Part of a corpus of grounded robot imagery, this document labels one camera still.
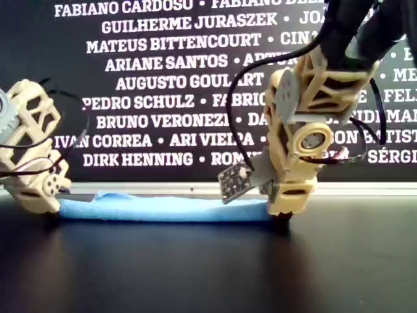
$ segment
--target blue sponge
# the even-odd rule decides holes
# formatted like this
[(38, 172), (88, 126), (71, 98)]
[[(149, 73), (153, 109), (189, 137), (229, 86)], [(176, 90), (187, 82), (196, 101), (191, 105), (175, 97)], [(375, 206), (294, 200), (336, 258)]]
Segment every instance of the blue sponge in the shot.
[(141, 222), (262, 222), (271, 219), (265, 200), (221, 200), (97, 194), (92, 202), (60, 200), (61, 216), (72, 219)]

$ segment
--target black tabletop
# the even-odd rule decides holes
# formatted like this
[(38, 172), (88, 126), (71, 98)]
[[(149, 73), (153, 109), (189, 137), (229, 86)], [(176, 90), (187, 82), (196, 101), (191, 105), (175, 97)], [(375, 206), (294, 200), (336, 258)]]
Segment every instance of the black tabletop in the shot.
[(412, 198), (271, 225), (52, 221), (0, 202), (0, 312), (417, 312)]

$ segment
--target black cable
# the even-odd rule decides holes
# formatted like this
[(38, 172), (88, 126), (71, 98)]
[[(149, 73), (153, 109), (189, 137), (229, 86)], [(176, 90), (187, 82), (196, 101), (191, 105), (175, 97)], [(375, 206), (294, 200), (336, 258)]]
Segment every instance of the black cable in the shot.
[[(229, 128), (230, 131), (233, 135), (233, 138), (236, 141), (237, 144), (237, 148), (239, 150), (239, 152), (242, 154), (243, 159), (246, 163), (246, 165), (248, 165), (251, 170), (254, 170), (253, 164), (238, 136), (237, 130), (236, 130), (236, 126), (234, 124), (233, 121), (233, 116), (232, 116), (232, 102), (233, 102), (233, 93), (239, 83), (239, 81), (243, 78), (243, 76), (258, 67), (261, 67), (263, 65), (267, 65), (267, 64), (271, 64), (271, 63), (276, 63), (276, 62), (281, 62), (281, 61), (286, 61), (289, 59), (294, 59), (300, 56), (303, 56), (307, 53), (309, 53), (310, 51), (312, 51), (314, 48), (316, 48), (321, 40), (327, 36), (327, 34), (329, 34), (329, 32), (332, 31), (332, 26), (334, 26), (335, 21), (334, 19), (332, 19), (333, 16), (335, 16), (335, 12), (337, 11), (337, 5), (335, 5), (334, 7), (331, 8), (331, 10), (328, 10), (326, 13), (330, 14), (329, 16), (326, 17), (323, 26), (321, 27), (319, 34), (317, 35), (317, 37), (314, 38), (314, 40), (312, 40), (307, 46), (295, 51), (295, 52), (290, 52), (290, 53), (286, 53), (284, 55), (279, 55), (276, 57), (268, 57), (259, 61), (256, 61), (250, 65), (248, 65), (247, 67), (243, 68), (236, 76), (235, 79), (232, 81), (232, 84), (229, 88), (229, 91), (227, 93), (227, 98), (226, 98), (226, 103), (225, 103), (225, 107), (226, 107), (226, 114), (227, 114), (227, 118), (229, 120)], [(372, 78), (370, 81), (370, 84), (372, 86), (372, 90), (374, 92), (375, 95), (375, 101), (377, 103), (377, 107), (378, 107), (378, 111), (379, 111), (379, 119), (381, 122), (381, 138), (377, 140), (377, 143), (380, 145), (384, 145), (386, 143), (386, 116), (385, 116), (385, 111), (384, 111), (384, 106), (383, 106), (383, 102), (382, 102), (382, 98), (381, 98), (381, 94), (379, 92), (379, 89), (377, 87), (377, 84), (375, 82), (375, 80)], [(377, 135), (374, 133), (374, 131), (368, 127), (366, 125), (366, 127), (364, 126), (365, 123), (351, 117), (350, 121), (354, 124), (354, 126), (358, 129), (359, 134), (361, 135), (361, 139), (363, 142), (363, 151), (362, 153), (360, 153), (357, 156), (351, 157), (351, 158), (346, 158), (346, 159), (336, 159), (336, 158), (322, 158), (322, 159), (312, 159), (312, 158), (302, 158), (302, 160), (305, 160), (306, 162), (310, 162), (310, 163), (315, 163), (315, 164), (345, 164), (345, 163), (353, 163), (353, 162), (358, 162), (363, 160), (366, 155), (367, 155), (367, 144), (366, 144), (366, 139), (365, 139), (365, 134), (363, 131), (363, 128), (365, 128), (368, 132), (371, 133), (372, 137), (378, 138)]]
[(49, 134), (48, 136), (46, 136), (44, 139), (40, 140), (39, 142), (32, 143), (31, 145), (1, 145), (0, 144), (0, 148), (26, 150), (26, 149), (38, 147), (39, 145), (42, 145), (44, 142), (46, 142), (48, 139), (52, 138), (53, 134), (62, 126), (64, 118), (65, 118), (65, 111), (61, 113), (61, 119), (59, 120), (53, 132), (51, 132), (51, 134)]
[(365, 157), (367, 155), (367, 143), (366, 143), (366, 139), (365, 139), (364, 129), (362, 128), (362, 123), (364, 123), (364, 122), (359, 121), (359, 120), (355, 119), (354, 117), (350, 117), (349, 120), (352, 122), (352, 124), (359, 131), (360, 139), (361, 139), (361, 142), (362, 142), (362, 152), (359, 155), (353, 156), (351, 158), (345, 158), (345, 159), (338, 159), (338, 158), (334, 158), (334, 157), (313, 158), (313, 157), (310, 157), (310, 156), (307, 156), (307, 157), (302, 156), (302, 157), (300, 157), (300, 159), (305, 161), (305, 162), (308, 162), (308, 163), (327, 164), (327, 165), (355, 163), (355, 162), (359, 162), (359, 161), (362, 161), (363, 159), (365, 159)]
[[(48, 92), (48, 95), (62, 95), (64, 97), (68, 97), (68, 98), (71, 98), (73, 100), (76, 100), (77, 102), (79, 102), (83, 106), (82, 99), (80, 99), (76, 95), (72, 95), (72, 94), (67, 93), (65, 91), (51, 90), (50, 92)], [(81, 142), (81, 140), (84, 139), (85, 135), (88, 133), (89, 128), (90, 128), (90, 118), (89, 118), (88, 114), (85, 114), (85, 116), (86, 116), (86, 119), (87, 119), (86, 120), (86, 125), (85, 125), (85, 128), (83, 129), (83, 131), (81, 132), (81, 134), (77, 137), (77, 139), (75, 140), (75, 142), (72, 145), (69, 145), (64, 150), (64, 152), (61, 153), (61, 156), (49, 168), (44, 168), (43, 170), (37, 170), (37, 171), (0, 172), (0, 178), (18, 177), (18, 176), (25, 176), (25, 175), (38, 175), (38, 174), (44, 173), (45, 171), (53, 170), (55, 167), (57, 167), (59, 165), (59, 163), (62, 160), (64, 160), (71, 153), (71, 151), (75, 148), (75, 146), (77, 146)]]
[(229, 128), (230, 131), (233, 135), (233, 138), (236, 141), (237, 144), (237, 148), (239, 150), (240, 153), (242, 153), (243, 159), (245, 161), (245, 163), (251, 168), (251, 170), (255, 170), (253, 167), (253, 164), (247, 154), (247, 152), (245, 151), (245, 148), (238, 136), (238, 132), (236, 130), (236, 126), (233, 122), (233, 116), (232, 116), (232, 102), (233, 102), (233, 93), (235, 92), (235, 89), (239, 83), (239, 81), (243, 78), (243, 76), (257, 68), (257, 67), (261, 67), (263, 65), (268, 65), (271, 63), (277, 63), (277, 62), (282, 62), (282, 61), (286, 61), (286, 60), (290, 60), (290, 59), (295, 59), (297, 57), (301, 57), (307, 53), (309, 53), (310, 51), (314, 50), (321, 42), (321, 40), (323, 38), (325, 38), (327, 36), (327, 34), (329, 34), (332, 31), (330, 22), (324, 22), (323, 26), (321, 27), (319, 33), (317, 34), (317, 36), (305, 47), (294, 51), (294, 52), (290, 52), (290, 53), (286, 53), (283, 55), (277, 55), (275, 57), (267, 57), (265, 59), (256, 61), (250, 65), (248, 65), (247, 67), (243, 68), (236, 76), (235, 79), (232, 81), (232, 84), (230, 85), (229, 91), (227, 92), (227, 97), (226, 97), (226, 103), (225, 103), (225, 107), (226, 107), (226, 114), (227, 114), (227, 118), (229, 120)]
[(301, 160), (308, 163), (314, 164), (326, 164), (326, 165), (334, 165), (334, 164), (346, 164), (346, 163), (354, 163), (362, 161), (367, 155), (367, 143), (365, 139), (364, 129), (366, 129), (377, 145), (385, 145), (386, 143), (386, 115), (384, 110), (384, 103), (382, 102), (381, 93), (379, 91), (378, 85), (376, 81), (372, 78), (370, 81), (373, 94), (375, 96), (375, 102), (377, 104), (378, 114), (379, 114), (379, 121), (380, 121), (380, 133), (381, 136), (378, 138), (376, 133), (373, 129), (363, 121), (355, 119), (351, 117), (349, 120), (352, 124), (358, 129), (359, 135), (362, 141), (362, 152), (359, 155), (352, 156), (350, 158), (345, 159), (338, 159), (338, 158), (311, 158), (311, 157), (300, 157)]

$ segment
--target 3d-printed robot part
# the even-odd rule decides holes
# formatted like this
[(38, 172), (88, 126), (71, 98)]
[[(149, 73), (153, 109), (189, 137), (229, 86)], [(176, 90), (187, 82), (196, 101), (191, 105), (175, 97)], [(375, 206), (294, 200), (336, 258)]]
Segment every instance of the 3d-printed robot part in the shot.
[(224, 204), (276, 178), (276, 172), (269, 158), (268, 148), (261, 154), (251, 157), (251, 161), (255, 168), (254, 171), (244, 162), (239, 162), (219, 174), (218, 180)]
[(18, 110), (0, 89), (0, 144), (5, 144), (19, 127)]

